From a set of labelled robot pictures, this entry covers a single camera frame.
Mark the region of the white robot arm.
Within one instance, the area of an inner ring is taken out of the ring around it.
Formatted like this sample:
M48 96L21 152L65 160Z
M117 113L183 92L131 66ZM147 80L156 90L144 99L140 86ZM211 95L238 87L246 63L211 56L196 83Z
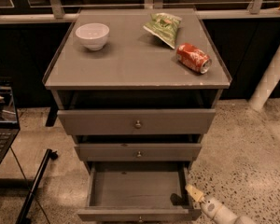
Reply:
M200 204L202 212L216 224L257 224L250 217L237 216L218 199L204 194L191 184L187 184L185 189L189 196Z

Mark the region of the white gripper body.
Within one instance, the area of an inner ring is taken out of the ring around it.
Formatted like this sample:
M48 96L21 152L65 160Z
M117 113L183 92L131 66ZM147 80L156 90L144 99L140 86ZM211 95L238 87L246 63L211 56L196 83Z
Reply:
M234 224L237 218L227 206L212 196L204 198L201 209L216 224Z

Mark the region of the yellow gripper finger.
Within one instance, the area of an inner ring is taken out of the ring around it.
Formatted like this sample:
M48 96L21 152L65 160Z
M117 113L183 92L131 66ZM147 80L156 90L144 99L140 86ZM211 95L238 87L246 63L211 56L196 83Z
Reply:
M188 192L189 196L197 203L204 203L205 198L204 198L204 193L192 186L191 184L187 184L185 186L186 191Z

